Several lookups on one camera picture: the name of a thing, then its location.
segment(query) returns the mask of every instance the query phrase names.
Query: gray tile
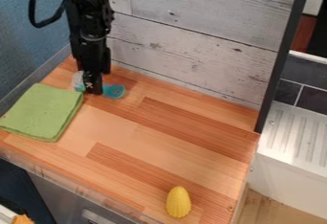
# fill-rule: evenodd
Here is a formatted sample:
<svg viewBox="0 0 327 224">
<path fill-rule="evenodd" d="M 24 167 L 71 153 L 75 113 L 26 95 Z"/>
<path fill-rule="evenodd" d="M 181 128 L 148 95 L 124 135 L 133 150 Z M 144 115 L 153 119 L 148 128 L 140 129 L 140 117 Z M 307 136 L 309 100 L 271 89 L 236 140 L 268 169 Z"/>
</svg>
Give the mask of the gray tile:
<svg viewBox="0 0 327 224">
<path fill-rule="evenodd" d="M 286 80 L 280 80 L 274 99 L 289 105 L 294 105 L 301 85 Z"/>
<path fill-rule="evenodd" d="M 327 115 L 327 92 L 303 87 L 296 106 Z"/>
<path fill-rule="evenodd" d="M 281 77 L 327 89 L 327 65 L 297 56 L 288 56 Z"/>
</svg>

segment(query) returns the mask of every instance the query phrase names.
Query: yellow object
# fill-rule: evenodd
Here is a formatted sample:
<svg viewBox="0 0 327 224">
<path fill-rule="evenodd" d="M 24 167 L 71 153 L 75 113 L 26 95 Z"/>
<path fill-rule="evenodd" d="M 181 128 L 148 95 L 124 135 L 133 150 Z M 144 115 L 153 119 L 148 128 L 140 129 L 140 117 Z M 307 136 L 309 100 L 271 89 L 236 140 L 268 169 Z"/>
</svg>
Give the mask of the yellow object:
<svg viewBox="0 0 327 224">
<path fill-rule="evenodd" d="M 183 187 L 173 188 L 167 196 L 165 207 L 171 216 L 186 216 L 191 210 L 191 201 L 187 190 Z"/>
<path fill-rule="evenodd" d="M 26 215 L 17 215 L 11 224 L 33 224 L 33 222 Z"/>
</svg>

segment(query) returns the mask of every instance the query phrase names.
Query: orange object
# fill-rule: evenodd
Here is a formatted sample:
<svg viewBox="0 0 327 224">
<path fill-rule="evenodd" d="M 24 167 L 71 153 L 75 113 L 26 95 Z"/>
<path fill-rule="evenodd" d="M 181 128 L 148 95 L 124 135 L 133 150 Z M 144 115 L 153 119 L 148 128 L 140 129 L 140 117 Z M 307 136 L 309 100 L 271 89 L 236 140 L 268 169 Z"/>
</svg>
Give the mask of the orange object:
<svg viewBox="0 0 327 224">
<path fill-rule="evenodd" d="M 24 215 L 17 215 L 14 217 L 13 222 L 11 224 L 33 224 L 25 214 Z"/>
</svg>

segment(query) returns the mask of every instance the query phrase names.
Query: black cable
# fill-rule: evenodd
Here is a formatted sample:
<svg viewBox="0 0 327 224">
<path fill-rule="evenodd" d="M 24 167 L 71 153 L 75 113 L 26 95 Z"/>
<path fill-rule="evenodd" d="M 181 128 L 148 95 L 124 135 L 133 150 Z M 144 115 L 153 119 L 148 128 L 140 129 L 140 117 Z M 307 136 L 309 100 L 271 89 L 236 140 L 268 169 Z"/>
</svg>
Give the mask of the black cable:
<svg viewBox="0 0 327 224">
<path fill-rule="evenodd" d="M 58 20 L 62 13 L 64 12 L 64 0 L 62 0 L 60 6 L 58 9 L 55 11 L 54 15 L 48 19 L 42 20 L 40 22 L 35 21 L 35 7 L 36 7 L 36 0 L 30 0 L 29 2 L 29 19 L 31 24 L 40 29 L 45 26 L 48 26 L 49 24 L 54 23 L 56 20 Z"/>
</svg>

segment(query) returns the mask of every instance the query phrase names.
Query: wooden countertop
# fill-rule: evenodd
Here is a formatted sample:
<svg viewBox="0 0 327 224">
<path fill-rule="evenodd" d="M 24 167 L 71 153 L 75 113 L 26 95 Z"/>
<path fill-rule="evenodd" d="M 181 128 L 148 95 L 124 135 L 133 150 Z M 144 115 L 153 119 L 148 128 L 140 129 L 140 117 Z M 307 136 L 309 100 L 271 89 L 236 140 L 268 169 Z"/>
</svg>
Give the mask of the wooden countertop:
<svg viewBox="0 0 327 224">
<path fill-rule="evenodd" d="M 72 89 L 75 71 L 69 58 L 43 83 Z M 120 67 L 105 79 L 124 84 L 126 96 L 86 96 L 55 144 L 0 131 L 2 153 L 164 223 L 230 223 L 257 145 L 257 112 Z M 184 186 L 193 204 L 182 219 L 164 208 L 175 186 Z"/>
</svg>

